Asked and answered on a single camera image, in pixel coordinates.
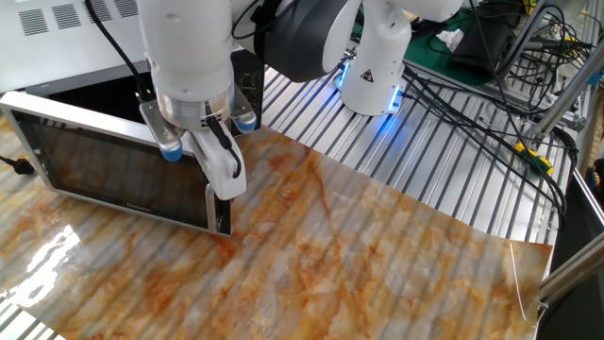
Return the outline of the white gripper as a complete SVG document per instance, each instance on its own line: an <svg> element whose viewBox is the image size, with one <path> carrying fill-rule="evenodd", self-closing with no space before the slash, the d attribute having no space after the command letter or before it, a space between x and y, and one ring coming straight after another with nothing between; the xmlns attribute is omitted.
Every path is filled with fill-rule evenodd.
<svg viewBox="0 0 604 340"><path fill-rule="evenodd" d="M210 127L189 130L186 140L214 193L221 200L230 200L246 190L243 154L223 122L214 124L219 136Z"/></svg>

